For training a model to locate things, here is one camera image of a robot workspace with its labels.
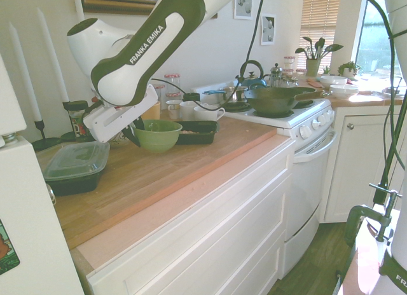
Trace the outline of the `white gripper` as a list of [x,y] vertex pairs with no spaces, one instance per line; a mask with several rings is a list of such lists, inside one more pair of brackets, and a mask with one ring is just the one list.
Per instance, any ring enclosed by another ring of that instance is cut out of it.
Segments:
[[149,84],[144,98],[140,103],[127,107],[99,106],[83,118],[85,126],[89,129],[93,138],[105,143],[122,132],[133,144],[141,147],[141,143],[129,124],[134,121],[136,129],[144,130],[144,122],[141,115],[158,101],[158,96],[153,85]]

